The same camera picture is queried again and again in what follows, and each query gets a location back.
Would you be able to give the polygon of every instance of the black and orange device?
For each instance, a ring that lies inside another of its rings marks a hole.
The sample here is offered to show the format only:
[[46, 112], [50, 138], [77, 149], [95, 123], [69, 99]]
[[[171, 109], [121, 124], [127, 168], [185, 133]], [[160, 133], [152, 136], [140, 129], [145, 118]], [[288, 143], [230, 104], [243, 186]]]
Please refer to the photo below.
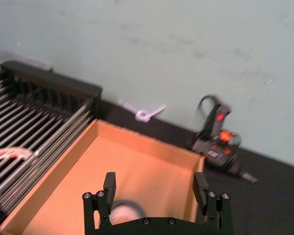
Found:
[[[206, 99], [213, 102], [213, 108], [207, 117], [202, 108]], [[255, 177], [244, 172], [238, 162], [240, 135], [222, 130], [225, 117], [231, 113], [230, 106], [224, 104], [216, 95], [209, 94], [201, 99], [198, 107], [206, 121], [203, 129], [192, 139], [190, 149], [205, 156], [206, 163], [218, 170], [251, 182], [257, 181]]]

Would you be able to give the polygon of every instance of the wire rack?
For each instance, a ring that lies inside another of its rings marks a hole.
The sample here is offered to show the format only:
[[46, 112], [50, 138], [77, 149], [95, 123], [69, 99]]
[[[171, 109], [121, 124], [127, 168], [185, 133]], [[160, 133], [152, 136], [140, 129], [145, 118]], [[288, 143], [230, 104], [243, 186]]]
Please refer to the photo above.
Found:
[[0, 71], [0, 223], [96, 117], [102, 89], [19, 62]]

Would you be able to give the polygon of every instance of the black tabletop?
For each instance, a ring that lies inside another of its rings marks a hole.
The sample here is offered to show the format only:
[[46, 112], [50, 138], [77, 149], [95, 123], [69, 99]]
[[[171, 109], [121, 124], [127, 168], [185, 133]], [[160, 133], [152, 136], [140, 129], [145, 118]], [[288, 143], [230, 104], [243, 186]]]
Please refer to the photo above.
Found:
[[[99, 117], [179, 147], [185, 147], [194, 135], [155, 118], [147, 123], [138, 122], [127, 110], [104, 101]], [[258, 178], [256, 183], [204, 169], [210, 187], [231, 196], [235, 234], [294, 235], [294, 167], [244, 149], [240, 162], [247, 172]]]

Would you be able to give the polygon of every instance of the wall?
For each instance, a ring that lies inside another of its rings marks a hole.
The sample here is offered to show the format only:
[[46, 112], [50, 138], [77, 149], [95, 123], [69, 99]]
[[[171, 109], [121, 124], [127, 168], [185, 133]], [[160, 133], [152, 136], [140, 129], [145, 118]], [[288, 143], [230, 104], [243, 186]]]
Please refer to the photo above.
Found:
[[294, 164], [294, 0], [0, 0], [0, 49], [191, 129], [219, 94], [243, 146]]

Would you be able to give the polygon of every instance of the white plastic clip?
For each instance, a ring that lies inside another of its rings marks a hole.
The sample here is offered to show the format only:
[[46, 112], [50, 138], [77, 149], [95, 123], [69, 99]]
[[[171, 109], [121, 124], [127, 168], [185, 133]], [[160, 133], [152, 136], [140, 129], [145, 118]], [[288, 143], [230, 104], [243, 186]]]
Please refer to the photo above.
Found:
[[155, 111], [149, 113], [145, 109], [136, 109], [132, 105], [125, 103], [123, 105], [123, 108], [126, 110], [130, 111], [131, 113], [135, 114], [135, 119], [137, 121], [142, 121], [142, 122], [148, 122], [151, 117], [157, 115], [158, 113], [162, 112], [166, 106], [162, 106], [159, 109], [156, 109]]

